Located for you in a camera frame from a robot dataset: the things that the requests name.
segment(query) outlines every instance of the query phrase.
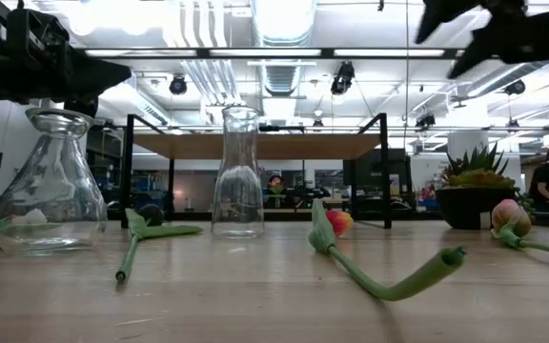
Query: succulent plant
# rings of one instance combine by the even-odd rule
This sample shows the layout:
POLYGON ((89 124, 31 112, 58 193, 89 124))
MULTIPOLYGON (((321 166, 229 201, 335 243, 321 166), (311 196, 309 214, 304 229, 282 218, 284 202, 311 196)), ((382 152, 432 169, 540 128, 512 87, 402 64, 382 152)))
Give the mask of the succulent plant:
POLYGON ((452 176, 459 176, 464 172, 483 170, 484 172, 493 172, 498 175, 502 175, 507 168, 508 160, 505 160, 505 163, 501 168, 499 164, 503 158, 503 153, 499 156, 497 162, 495 161, 497 155, 497 143, 491 151, 488 151, 488 147, 484 147, 482 151, 478 152, 478 148, 474 148, 472 151, 471 157, 467 155, 467 152, 463 154, 463 158, 453 159, 449 153, 446 153, 448 156, 449 165, 446 167, 442 173, 442 178, 444 181, 450 183, 452 176))
POLYGON ((448 179, 451 187, 485 187, 485 188, 514 188, 515 181, 509 177, 499 175, 494 171, 485 171, 480 168, 473 171, 464 171, 460 175, 452 175, 448 179))

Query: glass vase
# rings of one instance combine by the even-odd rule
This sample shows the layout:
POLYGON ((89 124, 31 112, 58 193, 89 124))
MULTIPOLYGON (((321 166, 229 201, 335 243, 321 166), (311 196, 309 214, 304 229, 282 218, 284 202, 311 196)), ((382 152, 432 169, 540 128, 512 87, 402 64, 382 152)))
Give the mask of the glass vase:
POLYGON ((107 225, 79 144, 92 118, 57 109, 30 109, 27 117, 42 135, 0 198, 0 247, 37 255, 90 249, 107 225))
POLYGON ((224 153, 215 183, 211 231, 217 237, 258 237, 264 233, 256 159, 259 112, 228 107, 223 117, 224 153))

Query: potted succulent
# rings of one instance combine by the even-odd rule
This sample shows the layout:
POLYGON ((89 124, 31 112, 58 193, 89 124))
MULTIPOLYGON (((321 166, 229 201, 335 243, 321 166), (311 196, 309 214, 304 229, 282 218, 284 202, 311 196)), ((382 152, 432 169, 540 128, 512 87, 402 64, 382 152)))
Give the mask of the potted succulent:
POLYGON ((515 181, 503 176, 508 160, 501 166, 497 143, 491 151, 474 148, 462 159, 448 154, 449 166, 442 179, 447 185, 436 191, 436 200, 444 220, 454 229, 490 229, 491 211, 504 199, 516 199, 515 181))

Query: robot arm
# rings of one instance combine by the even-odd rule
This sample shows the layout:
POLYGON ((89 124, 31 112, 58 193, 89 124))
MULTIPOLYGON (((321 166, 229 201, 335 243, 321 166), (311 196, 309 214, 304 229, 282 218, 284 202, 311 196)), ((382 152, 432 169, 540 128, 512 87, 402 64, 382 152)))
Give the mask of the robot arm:
POLYGON ((94 116, 98 96, 131 70, 75 50, 55 16, 20 5, 9 10, 0 2, 0 100, 50 98, 94 116))
POLYGON ((524 0, 423 0, 425 10, 415 42, 422 44, 443 23, 481 6, 491 12, 484 28, 448 73, 455 79, 493 56, 507 64, 549 60, 549 12, 526 15, 524 0))

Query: wooden table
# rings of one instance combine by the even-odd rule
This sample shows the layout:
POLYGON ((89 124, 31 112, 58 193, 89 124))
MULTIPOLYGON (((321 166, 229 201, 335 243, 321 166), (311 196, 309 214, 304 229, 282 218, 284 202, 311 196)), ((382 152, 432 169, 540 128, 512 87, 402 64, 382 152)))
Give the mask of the wooden table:
MULTIPOLYGON (((440 247, 466 265, 414 298, 382 303, 307 242, 310 223, 268 223, 256 240, 201 236, 141 243, 129 284, 117 223, 101 250, 46 258, 0 252, 0 342, 549 342, 549 254, 515 252, 488 232, 441 222, 358 224, 339 248, 391 284, 440 247)), ((549 229, 538 229, 549 241, 549 229)))

